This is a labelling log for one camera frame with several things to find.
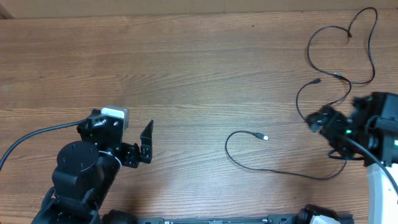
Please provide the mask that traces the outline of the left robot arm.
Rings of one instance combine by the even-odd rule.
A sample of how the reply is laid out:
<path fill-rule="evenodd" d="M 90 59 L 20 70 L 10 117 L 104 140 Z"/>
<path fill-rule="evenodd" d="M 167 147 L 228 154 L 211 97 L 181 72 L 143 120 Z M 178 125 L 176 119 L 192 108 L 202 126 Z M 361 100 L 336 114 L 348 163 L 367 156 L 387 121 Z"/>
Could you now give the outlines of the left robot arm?
<path fill-rule="evenodd" d="M 34 223 L 137 223 L 127 212 L 99 210 L 122 167 L 137 168 L 152 160 L 150 121 L 140 144 L 123 142 L 129 110 L 107 106 L 93 110 L 77 126 L 81 139 L 62 147 L 52 174 L 53 187 L 44 197 Z"/>

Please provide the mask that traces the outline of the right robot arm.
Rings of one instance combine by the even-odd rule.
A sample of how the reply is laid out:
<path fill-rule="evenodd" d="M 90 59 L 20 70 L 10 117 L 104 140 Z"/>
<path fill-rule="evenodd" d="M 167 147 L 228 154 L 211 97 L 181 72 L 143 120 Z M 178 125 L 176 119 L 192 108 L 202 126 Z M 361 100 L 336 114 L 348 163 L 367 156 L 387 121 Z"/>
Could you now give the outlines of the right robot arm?
<path fill-rule="evenodd" d="M 372 92 L 354 98 L 349 117 L 324 106 L 306 117 L 328 140 L 329 158 L 362 161 L 369 185 L 369 223 L 397 223 L 397 95 Z"/>

